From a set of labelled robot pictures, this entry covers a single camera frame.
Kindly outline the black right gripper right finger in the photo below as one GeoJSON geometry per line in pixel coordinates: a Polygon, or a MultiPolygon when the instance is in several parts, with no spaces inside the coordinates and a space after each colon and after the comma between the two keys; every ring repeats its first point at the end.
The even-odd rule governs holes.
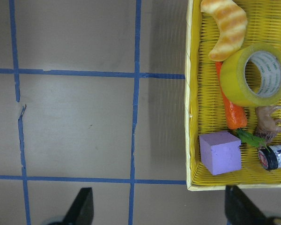
{"type": "Polygon", "coordinates": [[[225,188],[225,216],[228,225],[273,225],[276,217],[266,217],[238,187],[225,188]]]}

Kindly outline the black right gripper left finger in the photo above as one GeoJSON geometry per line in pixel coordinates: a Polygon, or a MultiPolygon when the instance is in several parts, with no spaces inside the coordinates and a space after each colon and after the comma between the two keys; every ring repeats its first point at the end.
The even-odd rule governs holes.
{"type": "Polygon", "coordinates": [[[93,222],[93,192],[92,188],[81,188],[62,225],[91,225],[93,222]]]}

